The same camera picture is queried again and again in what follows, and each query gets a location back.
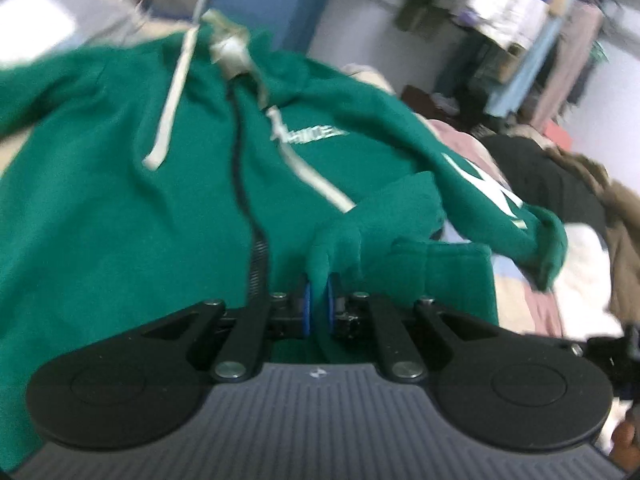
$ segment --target metal screw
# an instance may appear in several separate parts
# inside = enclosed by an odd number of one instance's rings
[[[222,361],[216,365],[216,375],[223,379],[238,379],[245,373],[244,365],[236,361]]]
[[[413,361],[400,361],[393,365],[391,371],[401,379],[415,379],[423,374],[424,368]]]
[[[573,352],[577,357],[582,357],[584,355],[584,351],[582,350],[582,347],[578,345],[578,343],[573,343],[571,345],[571,352]]]

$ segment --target pile of clothes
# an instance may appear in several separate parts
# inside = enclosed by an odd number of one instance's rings
[[[417,1],[401,12],[402,28],[424,32],[439,23],[434,16],[468,28],[433,89],[444,110],[464,115],[471,106],[494,123],[521,114],[542,133],[567,102],[579,101],[603,59],[601,0]]]

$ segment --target black fabric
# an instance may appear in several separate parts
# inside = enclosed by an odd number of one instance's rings
[[[576,80],[575,85],[569,94],[569,97],[567,97],[566,99],[568,103],[574,105],[580,104],[580,100],[582,99],[582,96],[587,89],[589,79],[591,78],[591,75],[593,74],[597,65],[598,63],[596,62],[596,60],[593,59],[593,57],[590,57],[587,61],[587,64],[583,67],[582,72],[580,72],[580,75],[578,76],[578,79]]]
[[[546,55],[545,62],[540,68],[540,72],[536,76],[536,85],[542,90],[546,87],[546,82],[549,80],[549,76],[551,76],[551,71],[556,66],[556,60],[558,59],[558,45],[559,41],[554,43],[554,46],[551,47],[551,50]]]
[[[606,239],[602,204],[583,181],[548,158],[534,140],[496,135],[480,141],[524,202],[549,209],[565,224],[587,224]]]

